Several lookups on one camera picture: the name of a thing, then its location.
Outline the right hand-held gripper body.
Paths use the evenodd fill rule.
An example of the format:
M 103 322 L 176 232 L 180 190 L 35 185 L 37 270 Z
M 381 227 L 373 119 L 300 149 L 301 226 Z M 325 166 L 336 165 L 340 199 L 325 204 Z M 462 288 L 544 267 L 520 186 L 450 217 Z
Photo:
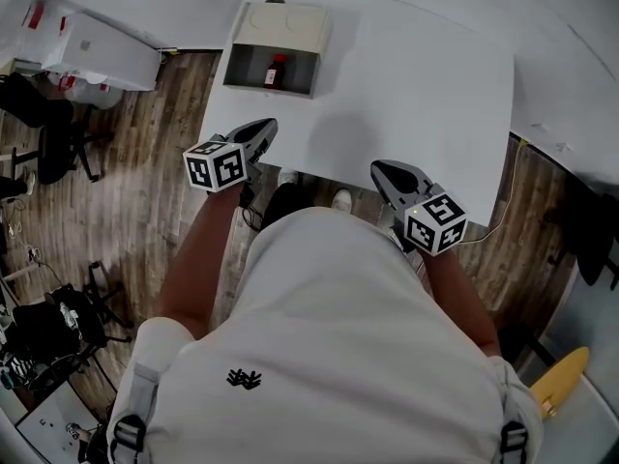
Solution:
M 401 249 L 437 256 L 459 244 L 468 224 L 457 200 L 420 168 L 401 161 L 378 159 L 370 177 L 394 212 L 391 226 Z

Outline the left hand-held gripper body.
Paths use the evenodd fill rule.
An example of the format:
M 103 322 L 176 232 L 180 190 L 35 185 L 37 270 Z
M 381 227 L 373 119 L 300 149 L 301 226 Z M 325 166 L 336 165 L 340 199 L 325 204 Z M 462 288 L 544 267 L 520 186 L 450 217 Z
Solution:
M 279 130 L 275 118 L 246 123 L 226 135 L 214 134 L 183 153 L 190 186 L 220 192 L 259 175 L 256 164 Z

